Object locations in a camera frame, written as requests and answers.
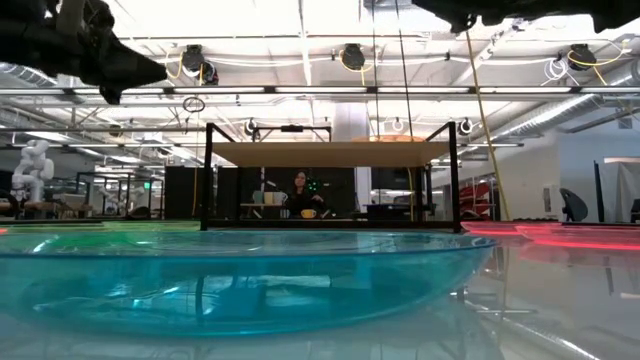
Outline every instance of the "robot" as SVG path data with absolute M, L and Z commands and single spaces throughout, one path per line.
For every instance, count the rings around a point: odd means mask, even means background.
M 46 140 L 31 140 L 22 149 L 22 159 L 11 177 L 13 195 L 18 202 L 29 199 L 32 202 L 42 202 L 44 195 L 44 181 L 53 179 L 54 164 L 51 159 L 45 157 L 45 152 L 49 149 L 49 142 Z M 24 172 L 33 168 L 29 175 Z
M 104 187 L 101 187 L 98 189 L 98 192 L 100 193 L 100 195 L 104 196 L 107 198 L 107 200 L 109 200 L 110 202 L 116 204 L 116 206 L 119 209 L 125 209 L 127 207 L 127 203 L 126 203 L 126 193 L 120 194 L 120 199 L 117 198 L 116 195 L 114 195 L 113 193 L 110 193 L 107 189 L 105 189 Z M 145 190 L 144 187 L 139 187 L 139 188 L 135 188 L 135 189 L 131 189 L 131 191 L 129 192 L 129 197 L 131 199 L 136 199 L 139 196 L 141 196 L 142 194 L 144 194 Z

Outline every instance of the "white pillar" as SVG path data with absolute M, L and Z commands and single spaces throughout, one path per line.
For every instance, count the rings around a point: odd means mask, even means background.
M 369 136 L 369 113 L 364 103 L 338 103 L 333 117 L 333 141 L 352 141 Z M 365 205 L 371 204 L 371 168 L 355 170 L 355 185 L 360 211 L 366 212 Z

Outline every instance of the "black metal frame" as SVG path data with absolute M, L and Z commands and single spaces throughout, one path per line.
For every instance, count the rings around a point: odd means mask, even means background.
M 257 137 L 258 137 L 258 132 L 260 132 L 260 130 L 267 130 L 267 134 L 261 138 L 261 141 L 266 139 L 269 135 L 271 135 L 272 132 L 276 131 L 276 130 L 280 130 L 282 132 L 293 132 L 290 131 L 290 128 L 295 127 L 296 129 L 301 129 L 302 131 L 304 130 L 311 130 L 313 131 L 316 135 L 318 135 L 316 133 L 316 130 L 325 130 L 326 132 L 329 133 L 329 142 L 333 141 L 333 136 L 331 135 L 331 131 L 332 128 L 331 126 L 296 126 L 296 125 L 285 125 L 285 126 L 255 126 L 253 128 L 253 130 L 251 131 L 251 142 L 256 142 Z
M 201 186 L 202 197 L 202 211 L 200 212 L 200 230 L 206 231 L 209 226 L 213 227 L 243 227 L 243 228 L 333 228 L 333 229 L 357 229 L 357 228 L 377 228 L 377 229 L 452 229 L 454 233 L 462 232 L 462 225 L 460 224 L 460 188 L 458 186 L 458 144 L 456 123 L 450 121 L 444 126 L 436 130 L 425 141 L 430 141 L 438 136 L 443 131 L 449 132 L 449 156 L 450 162 L 450 176 L 451 176 L 451 202 L 453 208 L 453 221 L 424 221 L 424 206 L 422 199 L 422 179 L 424 179 L 425 168 L 427 171 L 427 202 L 432 206 L 433 201 L 433 188 L 431 183 L 431 167 L 429 164 L 425 166 L 415 168 L 415 191 L 416 196 L 416 214 L 417 220 L 415 222 L 402 222 L 402 221 L 330 221 L 330 220 L 318 220 L 318 221 L 273 221 L 273 220 L 240 220 L 239 212 L 236 214 L 235 220 L 210 220 L 210 194 L 213 189 L 213 183 L 211 179 L 212 167 L 212 155 L 213 155 L 213 131 L 218 131 L 222 136 L 231 142 L 235 142 L 233 138 L 224 133 L 217 125 L 208 123 L 206 127 L 206 146 L 205 146 L 205 160 L 204 160 L 204 181 Z M 237 193 L 236 201 L 240 204 L 240 179 L 242 168 L 238 168 L 237 176 Z
M 93 171 L 84 171 L 84 172 L 78 172 L 76 174 L 76 194 L 80 193 L 80 178 L 82 176 L 91 176 L 94 178 L 99 178 L 99 179 L 104 179 L 104 184 L 105 184 L 105 188 L 106 188 L 106 184 L 107 184 L 107 179 L 111 179 L 108 176 L 105 175 L 122 175 L 123 173 L 119 173 L 119 172 L 93 172 Z M 131 191 L 131 181 L 136 181 L 136 182 L 140 182 L 140 181 L 144 181 L 144 182 L 149 182 L 149 201 L 148 201 L 148 207 L 149 207 L 149 216 L 148 219 L 151 219 L 151 195 L 153 192 L 153 183 L 155 182 L 160 182 L 161 187 L 160 187 L 160 218 L 162 219 L 164 216 L 164 201 L 163 201 L 163 197 L 164 197 L 164 180 L 162 179 L 158 179 L 155 178 L 153 176 L 150 177 L 144 177 L 144 178 L 136 178 L 136 179 L 132 179 L 131 175 L 133 174 L 127 174 L 127 180 L 123 180 L 123 179 L 118 179 L 118 199 L 120 199 L 120 194 L 122 194 L 122 183 L 124 181 L 127 182 L 127 197 L 126 197 L 126 204 L 127 206 L 125 206 L 125 213 L 124 216 L 127 216 L 129 214 L 129 209 L 128 209 L 128 204 L 129 204 L 129 194 Z M 89 193 L 90 193 L 91 187 L 89 186 L 89 183 L 87 182 L 87 194 L 85 196 L 85 204 L 89 203 Z M 105 211 L 105 206 L 106 206 L 106 197 L 103 195 L 102 196 L 102 215 L 104 215 L 104 211 Z M 120 215 L 120 208 L 118 207 L 117 209 L 117 215 Z
M 602 181 L 600 179 L 600 165 L 597 161 L 593 162 L 593 172 L 596 177 L 596 203 L 598 206 L 598 221 L 604 222 L 604 199 L 602 196 Z

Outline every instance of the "yellow cable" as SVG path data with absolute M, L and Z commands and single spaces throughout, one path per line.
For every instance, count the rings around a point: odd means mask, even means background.
M 587 62 L 582 62 L 582 61 L 575 60 L 575 59 L 571 58 L 571 54 L 574 53 L 573 50 L 569 51 L 569 53 L 567 54 L 567 59 L 573 61 L 574 63 L 576 63 L 578 65 L 582 65 L 582 66 L 603 66 L 603 65 L 608 65 L 608 64 L 611 64 L 611 63 L 614 63 L 614 62 L 620 60 L 622 55 L 624 55 L 624 48 L 625 48 L 626 45 L 627 45 L 626 42 L 622 43 L 622 49 L 620 49 L 620 54 L 618 54 L 618 56 L 616 56 L 615 58 L 613 58 L 611 60 L 607 60 L 607 61 L 601 62 L 601 63 L 587 63 Z
M 193 209 L 191 210 L 191 216 L 196 216 L 196 197 L 198 194 L 198 166 L 194 168 L 193 174 Z
M 200 64 L 200 86 L 202 86 L 202 84 L 204 83 L 204 81 L 202 81 L 202 79 L 204 78 L 204 64 Z
M 413 221 L 413 181 L 411 180 L 411 169 L 407 168 L 407 172 L 409 173 L 409 216 L 411 221 Z
M 602 74 L 600 74 L 600 70 L 598 70 L 598 68 L 596 66 L 593 67 L 593 71 L 596 72 L 596 75 L 598 75 L 598 78 L 600 79 L 600 81 L 602 81 L 602 85 L 607 86 L 607 82 L 604 80 L 604 78 L 602 77 Z
M 164 68 L 167 70 L 167 75 L 169 75 L 170 78 L 172 79 L 177 79 L 180 77 L 180 74 L 182 74 L 182 57 L 183 57 L 183 53 L 180 53 L 180 64 L 178 65 L 178 73 L 176 75 L 173 75 L 171 73 L 171 71 L 169 71 L 169 66 L 167 66 L 167 64 L 164 64 Z
M 469 59 L 471 60 L 471 69 L 473 70 L 473 83 L 476 88 L 476 95 L 478 97 L 478 106 L 480 107 L 480 119 L 482 120 L 482 128 L 484 129 L 484 135 L 487 138 L 487 144 L 489 144 L 489 154 L 491 154 L 491 162 L 493 163 L 493 170 L 496 173 L 496 182 L 498 183 L 498 191 L 500 192 L 500 199 L 504 204 L 504 214 L 507 221 L 511 221 L 511 214 L 509 212 L 509 204 L 507 203 L 507 198 L 504 193 L 504 188 L 502 187 L 502 180 L 500 178 L 500 170 L 498 169 L 498 162 L 496 161 L 496 154 L 493 148 L 493 143 L 491 142 L 491 133 L 489 131 L 489 127 L 487 126 L 487 119 L 484 116 L 484 109 L 482 107 L 482 95 L 480 95 L 480 85 L 478 84 L 478 69 L 476 69 L 475 61 L 473 60 L 473 48 L 471 47 L 471 37 L 469 36 L 469 32 L 465 32 L 467 35 L 467 49 L 469 50 Z M 504 313 L 507 309 L 507 289 L 509 288 L 509 259 L 511 258 L 511 251 L 509 247 L 505 248 L 504 251 L 504 273 L 503 280 L 504 285 L 502 286 L 502 311 L 500 312 L 500 322 L 504 321 Z M 498 344 L 502 341 L 502 330 L 501 326 L 500 331 L 498 331 Z
M 504 214 L 505 214 L 506 220 L 511 221 L 509 204 L 507 203 L 507 198 L 504 193 L 504 188 L 502 187 L 502 179 L 500 177 L 500 170 L 498 168 L 498 161 L 496 160 L 496 154 L 495 154 L 495 149 L 493 147 L 493 142 L 491 141 L 491 133 L 489 131 L 489 126 L 487 126 L 487 118 L 484 115 L 484 108 L 482 107 L 482 95 L 480 93 L 480 85 L 478 84 L 478 70 L 476 69 L 475 61 L 473 60 L 473 48 L 471 47 L 471 37 L 469 37 L 468 31 L 466 31 L 466 34 L 467 34 L 467 48 L 469 50 L 469 59 L 471 60 L 471 69 L 473 70 L 473 83 L 475 85 L 476 95 L 478 97 L 478 106 L 480 107 L 480 119 L 482 120 L 482 129 L 484 130 L 484 135 L 487 139 L 487 144 L 489 145 L 489 154 L 491 155 L 493 170 L 496 173 L 496 182 L 498 183 L 500 198 L 502 200 L 502 203 L 504 204 Z

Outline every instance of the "reflective floor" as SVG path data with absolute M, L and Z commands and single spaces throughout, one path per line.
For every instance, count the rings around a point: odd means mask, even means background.
M 46 330 L 3 313 L 3 360 L 630 360 L 640 354 L 640 251 L 503 239 L 465 289 L 448 299 L 356 325 L 288 335 L 95 336 Z

